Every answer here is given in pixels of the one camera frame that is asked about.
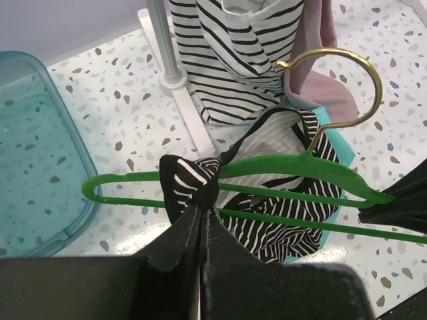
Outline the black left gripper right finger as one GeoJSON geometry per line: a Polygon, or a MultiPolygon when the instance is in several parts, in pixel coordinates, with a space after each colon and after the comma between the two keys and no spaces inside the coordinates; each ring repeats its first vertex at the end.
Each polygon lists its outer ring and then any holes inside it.
{"type": "Polygon", "coordinates": [[[339,263],[265,264],[203,214],[202,319],[373,319],[356,272],[339,263]]]}

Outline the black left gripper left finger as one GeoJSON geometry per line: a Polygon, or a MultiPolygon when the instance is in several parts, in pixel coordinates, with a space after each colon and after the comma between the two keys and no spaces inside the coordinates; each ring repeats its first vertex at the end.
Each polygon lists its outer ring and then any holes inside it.
{"type": "Polygon", "coordinates": [[[201,211],[137,253],[1,261],[2,319],[196,319],[201,211]]]}

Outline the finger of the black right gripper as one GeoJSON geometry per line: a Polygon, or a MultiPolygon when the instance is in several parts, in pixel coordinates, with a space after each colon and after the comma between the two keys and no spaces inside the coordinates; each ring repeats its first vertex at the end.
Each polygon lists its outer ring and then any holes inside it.
{"type": "Polygon", "coordinates": [[[361,223],[401,227],[426,233],[426,189],[394,201],[361,209],[361,223]]]}
{"type": "Polygon", "coordinates": [[[402,199],[426,200],[426,160],[382,193],[402,199]]]}

